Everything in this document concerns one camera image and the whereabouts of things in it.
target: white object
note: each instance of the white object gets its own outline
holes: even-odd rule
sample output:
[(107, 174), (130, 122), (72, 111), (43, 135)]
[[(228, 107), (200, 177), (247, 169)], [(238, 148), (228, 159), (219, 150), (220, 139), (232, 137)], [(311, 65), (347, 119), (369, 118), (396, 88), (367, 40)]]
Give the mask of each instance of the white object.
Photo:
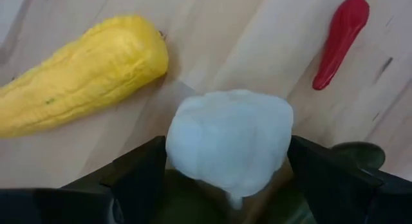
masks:
[(293, 111), (283, 99), (247, 90), (187, 98), (166, 140), (171, 164), (223, 189), (235, 209), (278, 170), (292, 136)]

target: wood grain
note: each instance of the wood grain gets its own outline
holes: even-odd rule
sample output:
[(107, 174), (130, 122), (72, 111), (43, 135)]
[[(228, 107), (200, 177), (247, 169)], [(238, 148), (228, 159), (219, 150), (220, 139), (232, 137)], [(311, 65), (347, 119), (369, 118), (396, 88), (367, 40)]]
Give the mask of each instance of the wood grain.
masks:
[[(0, 140), (0, 187), (60, 187), (166, 134), (184, 98), (234, 88), (286, 98), (294, 134), (327, 147), (354, 140), (381, 145), (388, 156), (384, 170), (411, 180), (412, 0), (367, 0), (367, 26), (331, 84), (314, 91), (328, 23), (342, 1), (31, 0), (12, 54), (0, 66), (0, 85), (115, 15), (153, 22), (165, 34), (171, 62), (166, 77), (117, 106)], [(289, 177), (286, 167), (247, 198), (243, 219), (253, 223)]]
[[(0, 14), (0, 17), (4, 15), (0, 20), (2, 24), (2, 29), (4, 29), (3, 37), (0, 37), (0, 64), (4, 64), (9, 58), (10, 54), (13, 52), (15, 43), (17, 41), (17, 36), (21, 31), (21, 25), (24, 17), (27, 14), (28, 7), (32, 0), (18, 0), (22, 1), (20, 7), (14, 8), (8, 5), (8, 8), (5, 8), (6, 5), (0, 5), (0, 10), (3, 14)], [(0, 1), (1, 3), (9, 3), (8, 0)]]

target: red chili pepper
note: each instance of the red chili pepper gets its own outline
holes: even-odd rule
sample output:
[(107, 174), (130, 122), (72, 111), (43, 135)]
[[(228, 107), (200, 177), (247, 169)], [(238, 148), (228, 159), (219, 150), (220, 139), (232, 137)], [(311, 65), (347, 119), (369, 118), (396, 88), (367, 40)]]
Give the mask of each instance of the red chili pepper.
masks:
[(369, 4), (366, 0), (345, 0), (338, 7), (330, 24), (319, 71), (312, 84), (314, 89), (321, 90), (329, 85), (368, 17)]

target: toy vegetable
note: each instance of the toy vegetable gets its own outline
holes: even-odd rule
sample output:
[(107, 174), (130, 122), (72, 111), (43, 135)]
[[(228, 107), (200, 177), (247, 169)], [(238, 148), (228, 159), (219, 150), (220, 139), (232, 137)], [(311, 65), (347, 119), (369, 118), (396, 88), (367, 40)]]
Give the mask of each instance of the toy vegetable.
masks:
[(49, 129), (114, 104), (167, 70), (158, 30), (139, 16), (88, 30), (0, 89), (0, 136)]
[(184, 175), (227, 193), (235, 209), (278, 170), (292, 136), (293, 111), (283, 99), (247, 90), (183, 101), (169, 128), (166, 151)]
[(369, 5), (365, 0), (345, 0), (338, 7), (332, 18), (319, 71), (312, 84), (314, 89), (321, 90), (329, 85), (368, 17)]

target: yellow vegetable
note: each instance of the yellow vegetable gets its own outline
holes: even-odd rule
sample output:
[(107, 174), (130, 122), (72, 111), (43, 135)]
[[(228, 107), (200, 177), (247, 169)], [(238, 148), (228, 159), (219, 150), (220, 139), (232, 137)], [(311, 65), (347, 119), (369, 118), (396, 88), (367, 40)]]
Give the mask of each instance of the yellow vegetable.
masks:
[(108, 19), (0, 89), (0, 136), (49, 129), (119, 102), (167, 71), (157, 29)]

